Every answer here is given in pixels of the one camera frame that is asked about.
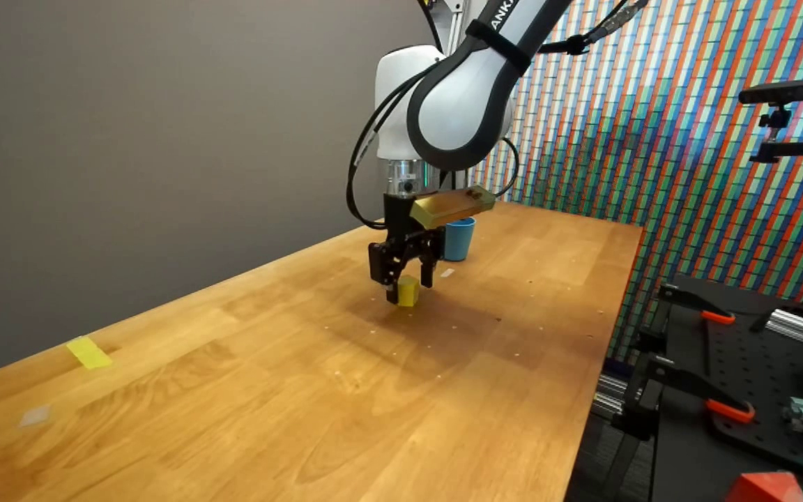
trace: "gray wall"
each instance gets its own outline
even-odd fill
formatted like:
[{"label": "gray wall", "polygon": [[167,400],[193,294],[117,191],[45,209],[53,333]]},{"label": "gray wall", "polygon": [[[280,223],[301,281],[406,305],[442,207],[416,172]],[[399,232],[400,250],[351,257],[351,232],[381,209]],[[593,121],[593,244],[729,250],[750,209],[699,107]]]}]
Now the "gray wall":
[{"label": "gray wall", "polygon": [[410,41],[411,0],[0,0],[0,366],[351,230]]}]

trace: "wall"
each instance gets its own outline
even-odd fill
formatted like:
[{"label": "wall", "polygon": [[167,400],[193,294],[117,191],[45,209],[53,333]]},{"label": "wall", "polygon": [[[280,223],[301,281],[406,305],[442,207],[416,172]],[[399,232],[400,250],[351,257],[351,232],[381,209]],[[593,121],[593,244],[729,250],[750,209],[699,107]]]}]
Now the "wall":
[{"label": "wall", "polygon": [[416,2],[0,0],[0,366],[351,230],[377,58],[427,39]]},{"label": "wall", "polygon": [[[587,32],[609,6],[573,2],[551,39]],[[736,100],[742,86],[789,79],[803,79],[803,2],[785,0],[651,0],[587,55],[545,55],[526,72],[510,197],[646,230],[615,358],[673,273],[803,299],[803,160],[752,165],[764,107]],[[803,103],[785,136],[803,139]],[[474,179],[499,186],[510,165],[499,150]]]}]

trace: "blue object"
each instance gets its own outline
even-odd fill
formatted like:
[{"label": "blue object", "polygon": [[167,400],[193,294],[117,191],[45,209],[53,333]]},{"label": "blue object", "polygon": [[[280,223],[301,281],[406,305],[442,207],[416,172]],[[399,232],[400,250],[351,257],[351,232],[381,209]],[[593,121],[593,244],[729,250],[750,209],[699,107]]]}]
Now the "blue object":
[{"label": "blue object", "polygon": [[476,230],[474,217],[463,217],[446,227],[446,250],[442,250],[446,262],[466,262],[474,230]]}]

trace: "floor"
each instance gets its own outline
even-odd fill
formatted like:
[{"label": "floor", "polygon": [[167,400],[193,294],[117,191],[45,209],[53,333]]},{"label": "floor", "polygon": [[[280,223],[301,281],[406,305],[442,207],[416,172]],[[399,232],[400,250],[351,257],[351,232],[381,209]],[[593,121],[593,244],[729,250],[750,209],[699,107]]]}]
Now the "floor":
[{"label": "floor", "polygon": [[590,419],[577,465],[572,472],[565,502],[646,502],[651,475],[651,442],[637,444],[632,462],[619,488],[604,483],[604,475],[619,450],[621,433],[604,419]]}]

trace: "wooden table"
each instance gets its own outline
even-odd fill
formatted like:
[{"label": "wooden table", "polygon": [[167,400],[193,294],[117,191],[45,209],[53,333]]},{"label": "wooden table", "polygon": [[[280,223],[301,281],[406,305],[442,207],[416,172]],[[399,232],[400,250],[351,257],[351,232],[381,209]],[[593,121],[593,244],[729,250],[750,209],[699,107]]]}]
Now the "wooden table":
[{"label": "wooden table", "polygon": [[563,500],[640,230],[501,204],[416,309],[371,239],[0,368],[0,500]]}]

